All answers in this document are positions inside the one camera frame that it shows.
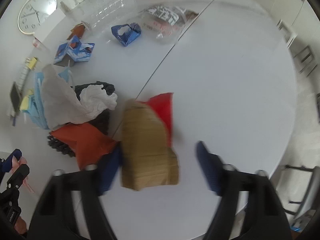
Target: yellow object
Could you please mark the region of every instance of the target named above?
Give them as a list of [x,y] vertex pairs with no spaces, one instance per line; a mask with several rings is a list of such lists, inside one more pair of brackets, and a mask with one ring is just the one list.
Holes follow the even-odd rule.
[[26,59],[26,66],[31,70],[35,67],[36,63],[37,59],[35,57]]
[[21,101],[20,111],[29,109],[29,97],[31,95],[33,95],[33,89],[29,89],[27,95]]

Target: brown cardboard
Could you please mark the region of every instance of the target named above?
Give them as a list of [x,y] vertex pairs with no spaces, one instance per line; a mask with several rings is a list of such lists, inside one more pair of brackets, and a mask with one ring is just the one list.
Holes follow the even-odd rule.
[[178,160],[167,147],[167,130],[146,104],[129,100],[122,128],[122,186],[134,190],[179,181]]

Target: pink object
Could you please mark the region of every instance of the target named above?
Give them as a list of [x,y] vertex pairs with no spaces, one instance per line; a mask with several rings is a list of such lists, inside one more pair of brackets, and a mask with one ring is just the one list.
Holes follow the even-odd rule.
[[[14,173],[20,165],[22,164],[27,164],[27,160],[24,157],[20,157],[19,161],[17,160],[17,158],[15,156],[12,157],[12,169],[11,172]],[[28,182],[27,182],[28,177],[26,177],[23,180],[23,185],[25,185],[25,187],[28,189],[29,192],[34,193],[34,190],[29,186]]]

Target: floor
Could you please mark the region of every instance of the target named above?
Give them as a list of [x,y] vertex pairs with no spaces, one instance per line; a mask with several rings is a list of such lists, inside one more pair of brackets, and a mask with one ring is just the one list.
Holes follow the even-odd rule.
[[[283,207],[291,211],[296,211],[299,205],[289,204],[288,201],[302,200],[310,173],[297,170],[283,171],[283,165],[304,165],[308,168],[320,165],[320,124],[316,109],[316,88],[312,79],[306,77],[308,73],[299,73],[302,67],[298,60],[295,60],[295,66],[297,79],[295,126],[280,165],[271,177]],[[244,215],[244,211],[237,214],[230,239],[239,236]],[[287,214],[287,218],[291,222],[293,216]],[[196,240],[202,240],[202,238],[203,236],[200,236]]]

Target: clock face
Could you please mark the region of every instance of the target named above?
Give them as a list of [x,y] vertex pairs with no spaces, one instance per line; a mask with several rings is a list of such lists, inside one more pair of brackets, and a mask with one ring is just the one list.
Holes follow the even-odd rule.
[[28,0],[18,16],[19,30],[24,34],[34,34],[56,8],[57,0]]

